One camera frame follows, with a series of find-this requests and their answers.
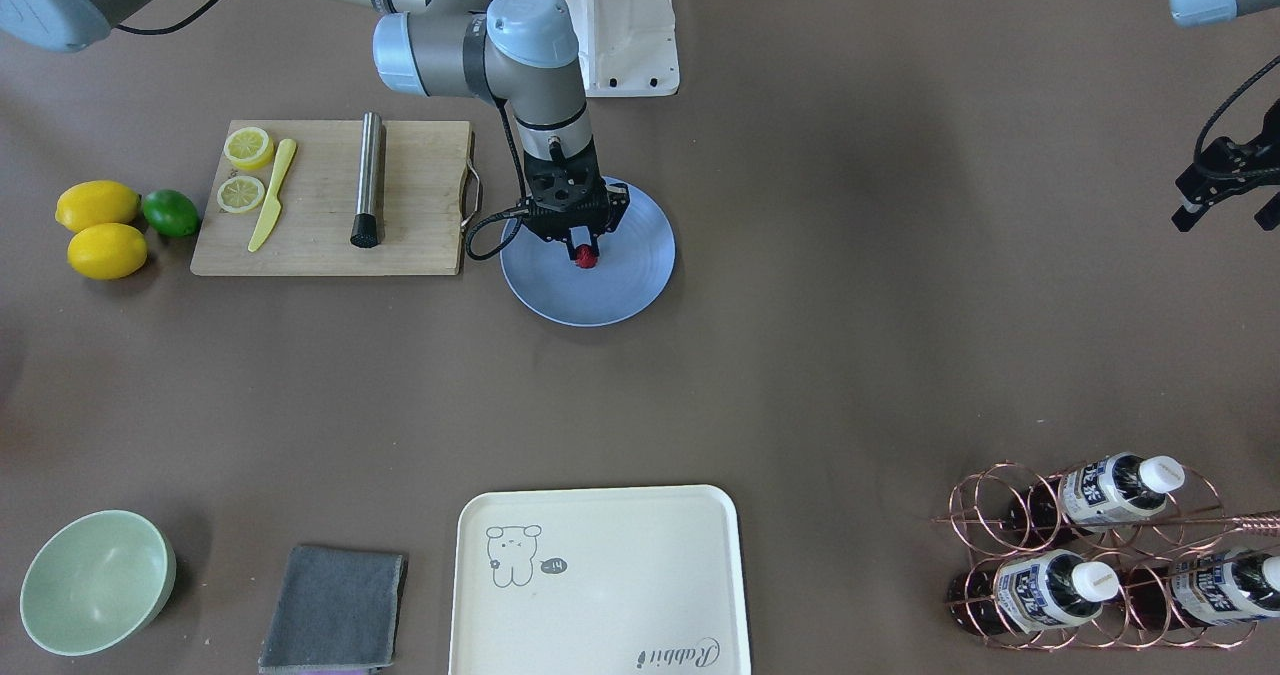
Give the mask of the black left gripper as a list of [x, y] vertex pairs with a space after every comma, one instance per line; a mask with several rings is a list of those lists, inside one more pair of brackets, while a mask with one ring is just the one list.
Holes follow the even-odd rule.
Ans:
[[1263, 117], [1261, 132], [1238, 143], [1221, 136], [1199, 147], [1183, 174], [1175, 179], [1181, 205], [1172, 214], [1179, 232], [1189, 232], [1217, 204], [1258, 187], [1277, 184], [1279, 104]]

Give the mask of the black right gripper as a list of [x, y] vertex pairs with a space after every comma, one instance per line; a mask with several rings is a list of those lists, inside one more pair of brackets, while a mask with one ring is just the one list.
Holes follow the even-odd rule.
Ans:
[[[524, 174], [525, 227], [543, 241], [564, 243], [571, 263], [598, 264], [598, 238], [618, 228], [630, 205], [628, 186], [605, 182], [593, 145], [573, 156], [558, 149], [547, 159], [525, 152]], [[588, 229], [586, 242], [573, 241], [576, 228]]]

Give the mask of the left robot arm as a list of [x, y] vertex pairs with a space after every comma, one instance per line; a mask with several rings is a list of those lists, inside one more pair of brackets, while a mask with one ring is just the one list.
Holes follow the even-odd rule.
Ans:
[[[1172, 20], [1183, 28], [1229, 22], [1239, 15], [1274, 10], [1279, 0], [1169, 0]], [[1171, 223], [1179, 232], [1189, 232], [1210, 209], [1253, 190], [1277, 187], [1279, 183], [1279, 104], [1270, 106], [1260, 133], [1245, 142], [1226, 136], [1211, 142], [1206, 138], [1220, 117], [1254, 83], [1277, 69], [1272, 58], [1236, 87], [1210, 115], [1194, 145], [1190, 165], [1175, 179], [1181, 195]]]

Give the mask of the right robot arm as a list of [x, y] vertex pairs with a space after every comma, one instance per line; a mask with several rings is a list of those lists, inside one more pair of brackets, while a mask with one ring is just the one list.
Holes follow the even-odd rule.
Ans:
[[[154, 0], [3, 0], [3, 31], [54, 53], [105, 40]], [[503, 118], [516, 170], [516, 231], [561, 242], [595, 266], [599, 238], [617, 229], [626, 186], [596, 160], [579, 42], [564, 0], [337, 0], [380, 15], [372, 59], [389, 90], [474, 97]]]

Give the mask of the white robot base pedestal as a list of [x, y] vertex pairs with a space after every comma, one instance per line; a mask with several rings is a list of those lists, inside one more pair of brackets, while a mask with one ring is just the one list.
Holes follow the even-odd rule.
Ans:
[[564, 0], [589, 99], [664, 97], [681, 72], [672, 0]]

